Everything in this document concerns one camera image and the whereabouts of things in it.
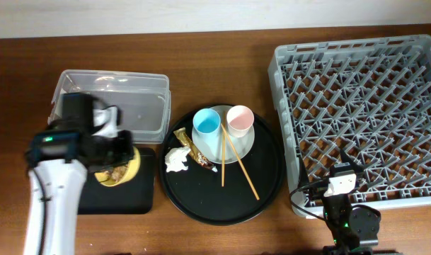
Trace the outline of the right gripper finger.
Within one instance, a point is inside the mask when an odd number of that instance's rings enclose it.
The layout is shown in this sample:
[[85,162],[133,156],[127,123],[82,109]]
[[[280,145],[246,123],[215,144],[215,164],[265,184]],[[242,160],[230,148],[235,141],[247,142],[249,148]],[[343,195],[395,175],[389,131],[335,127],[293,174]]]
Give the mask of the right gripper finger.
[[340,149],[340,158],[343,164],[347,164],[355,173],[362,173],[363,167],[356,164],[353,159],[344,151],[344,149]]
[[299,157],[299,183],[309,183],[304,160],[301,157]]

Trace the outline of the yellow bowl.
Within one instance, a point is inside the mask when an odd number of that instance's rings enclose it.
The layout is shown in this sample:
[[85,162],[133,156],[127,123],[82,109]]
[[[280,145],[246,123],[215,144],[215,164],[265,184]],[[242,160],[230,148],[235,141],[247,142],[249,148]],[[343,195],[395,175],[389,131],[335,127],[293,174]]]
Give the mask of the yellow bowl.
[[119,186],[122,183],[127,183],[128,181],[131,181],[138,173],[139,168],[140,168],[140,164],[141,164],[141,159],[140,159],[140,154],[139,154],[139,150],[136,147],[133,147],[133,151],[134,151],[134,157],[132,160],[130,160],[126,165],[123,166],[127,166],[128,170],[125,173],[125,175],[123,176],[123,178],[115,183],[115,182],[103,182],[104,179],[104,175],[103,172],[96,172],[94,174],[96,180],[103,186],[106,187],[114,187],[114,186]]

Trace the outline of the food scraps and rice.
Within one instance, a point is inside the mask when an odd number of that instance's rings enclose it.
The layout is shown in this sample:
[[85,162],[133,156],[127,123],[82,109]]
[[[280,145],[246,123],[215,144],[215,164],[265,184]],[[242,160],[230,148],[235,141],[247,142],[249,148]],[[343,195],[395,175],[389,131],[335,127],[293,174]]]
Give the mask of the food scraps and rice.
[[117,166],[114,168],[109,168],[107,171],[103,172],[104,179],[103,182],[119,182],[125,173],[127,172],[127,166]]

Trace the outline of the white tissue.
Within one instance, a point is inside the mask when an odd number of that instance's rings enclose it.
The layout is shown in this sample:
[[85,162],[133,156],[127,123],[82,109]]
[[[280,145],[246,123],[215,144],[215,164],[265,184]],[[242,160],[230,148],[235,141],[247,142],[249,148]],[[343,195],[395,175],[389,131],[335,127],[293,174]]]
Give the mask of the white tissue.
[[166,172],[187,171],[188,166],[185,165],[185,162],[189,152],[189,147],[171,149],[165,156]]

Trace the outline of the pink cup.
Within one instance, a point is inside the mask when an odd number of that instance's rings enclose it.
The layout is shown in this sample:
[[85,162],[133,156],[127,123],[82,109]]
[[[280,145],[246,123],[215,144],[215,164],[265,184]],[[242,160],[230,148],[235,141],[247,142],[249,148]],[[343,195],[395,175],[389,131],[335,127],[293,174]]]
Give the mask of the pink cup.
[[246,106],[234,106],[226,114],[229,133],[234,137],[243,137],[254,123],[253,111]]

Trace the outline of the gold snack wrapper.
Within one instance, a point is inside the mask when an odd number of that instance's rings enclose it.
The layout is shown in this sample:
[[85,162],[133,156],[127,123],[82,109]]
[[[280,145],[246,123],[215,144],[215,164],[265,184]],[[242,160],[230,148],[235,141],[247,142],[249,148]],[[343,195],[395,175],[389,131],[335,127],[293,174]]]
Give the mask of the gold snack wrapper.
[[188,147],[190,149],[189,155],[192,159],[194,159],[203,168],[217,173],[216,166],[196,147],[194,142],[188,137],[184,127],[175,130],[173,133],[184,147]]

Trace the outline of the blue cup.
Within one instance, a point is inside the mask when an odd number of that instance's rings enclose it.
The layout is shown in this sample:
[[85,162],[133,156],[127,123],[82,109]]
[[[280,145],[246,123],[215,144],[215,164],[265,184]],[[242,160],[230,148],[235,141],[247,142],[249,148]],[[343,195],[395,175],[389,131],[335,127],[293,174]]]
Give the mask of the blue cup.
[[221,118],[215,110],[203,108],[196,112],[192,124],[202,139],[211,140],[219,136]]

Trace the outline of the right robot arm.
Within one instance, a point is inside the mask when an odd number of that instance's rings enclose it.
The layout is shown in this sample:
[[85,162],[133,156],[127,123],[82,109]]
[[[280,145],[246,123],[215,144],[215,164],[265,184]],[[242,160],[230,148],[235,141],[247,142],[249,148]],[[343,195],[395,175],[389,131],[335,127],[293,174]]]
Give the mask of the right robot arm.
[[341,162],[329,169],[329,174],[310,182],[299,175],[296,191],[307,191],[311,198],[323,203],[323,214],[318,219],[325,222],[333,237],[333,246],[325,246],[323,254],[372,254],[372,247],[379,243],[378,232],[381,213],[366,205],[353,205],[349,195],[360,187],[364,168],[356,164],[343,149]]

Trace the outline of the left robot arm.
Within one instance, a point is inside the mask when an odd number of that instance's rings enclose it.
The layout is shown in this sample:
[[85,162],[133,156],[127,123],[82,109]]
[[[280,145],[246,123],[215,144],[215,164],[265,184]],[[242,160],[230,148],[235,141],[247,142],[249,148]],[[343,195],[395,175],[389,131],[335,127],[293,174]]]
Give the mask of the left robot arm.
[[91,172],[133,159],[132,135],[90,135],[78,130],[36,134],[25,154],[30,208],[24,254],[73,254],[81,192]]

